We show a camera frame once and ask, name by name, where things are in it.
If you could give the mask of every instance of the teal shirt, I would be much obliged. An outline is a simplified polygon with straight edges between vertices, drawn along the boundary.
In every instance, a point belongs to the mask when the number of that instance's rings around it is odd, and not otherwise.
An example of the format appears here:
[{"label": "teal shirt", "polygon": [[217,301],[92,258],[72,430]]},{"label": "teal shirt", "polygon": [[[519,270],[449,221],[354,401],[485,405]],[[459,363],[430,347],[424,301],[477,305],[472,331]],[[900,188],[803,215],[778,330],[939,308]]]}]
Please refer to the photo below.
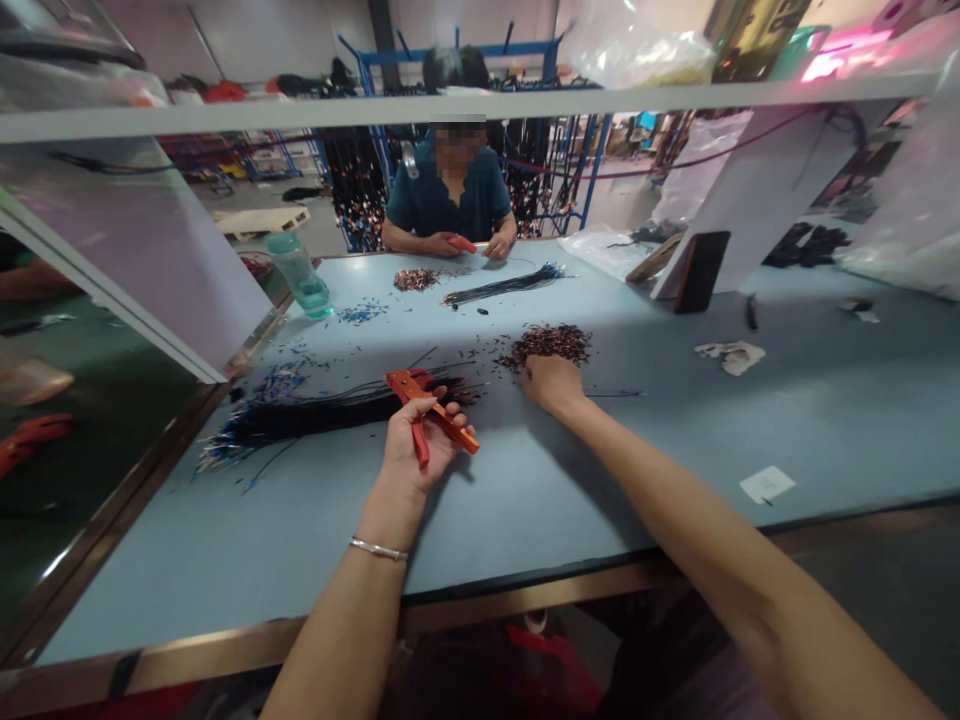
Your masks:
[{"label": "teal shirt", "polygon": [[430,155],[429,142],[420,143],[414,150],[420,171],[416,180],[411,180],[400,164],[387,203],[387,217],[400,229],[419,237],[446,230],[474,243],[489,241],[493,224],[513,211],[496,154],[484,148],[474,158],[463,181],[460,207],[450,199]]}]

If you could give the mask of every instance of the phone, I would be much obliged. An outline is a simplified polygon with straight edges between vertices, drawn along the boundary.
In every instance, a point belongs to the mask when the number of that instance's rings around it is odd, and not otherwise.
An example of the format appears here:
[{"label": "phone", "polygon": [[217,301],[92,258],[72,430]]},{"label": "phone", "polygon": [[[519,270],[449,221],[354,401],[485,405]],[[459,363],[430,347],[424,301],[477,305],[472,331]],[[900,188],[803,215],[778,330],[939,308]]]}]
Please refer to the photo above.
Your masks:
[{"label": "phone", "polygon": [[673,311],[677,314],[703,312],[710,307],[723,255],[730,241],[729,231],[698,233],[690,238],[686,268]]}]

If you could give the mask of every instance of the red object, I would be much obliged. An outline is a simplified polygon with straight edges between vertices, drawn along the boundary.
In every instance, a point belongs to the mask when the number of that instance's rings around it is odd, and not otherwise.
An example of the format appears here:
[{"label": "red object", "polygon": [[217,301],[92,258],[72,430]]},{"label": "red object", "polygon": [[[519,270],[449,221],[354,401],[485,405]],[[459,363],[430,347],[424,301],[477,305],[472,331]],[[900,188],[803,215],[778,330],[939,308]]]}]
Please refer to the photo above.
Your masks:
[{"label": "red object", "polygon": [[219,85],[208,87],[203,93],[205,103],[241,102],[247,91],[229,80],[221,80]]},{"label": "red object", "polygon": [[[387,373],[387,385],[400,398],[400,401],[406,405],[413,398],[432,398],[433,394],[425,390],[427,383],[433,380],[432,375],[428,375],[426,370],[420,368],[411,368],[409,370],[398,370]],[[467,432],[466,428],[458,428],[453,424],[447,411],[439,403],[435,403],[430,408],[430,417],[440,426],[440,428],[453,440],[460,443],[463,448],[471,455],[476,455],[480,449],[480,443],[477,439]],[[420,468],[423,469],[430,462],[430,446],[427,445],[427,438],[423,434],[423,418],[417,418],[413,423],[413,446],[417,450],[417,457],[420,458]]]},{"label": "red object", "polygon": [[463,235],[457,235],[455,238],[448,238],[447,242],[453,245],[455,248],[466,250],[471,255],[477,254],[477,246],[463,237]]},{"label": "red object", "polygon": [[[559,635],[543,637],[514,625],[507,626],[507,634],[510,637],[510,642],[517,647],[557,658],[569,681],[567,683],[569,685],[569,698],[567,699],[579,708],[585,717],[593,717],[593,713],[603,699],[603,691],[581,664],[576,645]],[[533,689],[534,694],[538,697],[549,697],[554,692],[558,692],[546,684],[537,685]]]},{"label": "red object", "polygon": [[34,445],[66,437],[73,429],[73,416],[67,413],[44,415],[27,420],[17,431],[0,443],[0,479],[7,476],[17,465],[33,457]]}]

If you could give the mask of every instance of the shelf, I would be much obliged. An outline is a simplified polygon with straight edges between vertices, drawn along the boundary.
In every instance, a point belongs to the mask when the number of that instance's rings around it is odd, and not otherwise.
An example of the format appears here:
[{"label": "shelf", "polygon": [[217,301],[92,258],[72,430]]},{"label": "shelf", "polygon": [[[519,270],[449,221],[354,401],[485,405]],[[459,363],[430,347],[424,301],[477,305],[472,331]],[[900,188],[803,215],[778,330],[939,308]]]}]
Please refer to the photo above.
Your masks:
[{"label": "shelf", "polygon": [[221,103],[168,108],[94,108],[0,115],[0,144],[179,135],[262,128],[346,127],[429,122],[438,117],[489,119],[701,108],[801,105],[933,94],[940,73],[810,83],[690,85],[631,90],[496,93],[486,96],[350,98]]}]

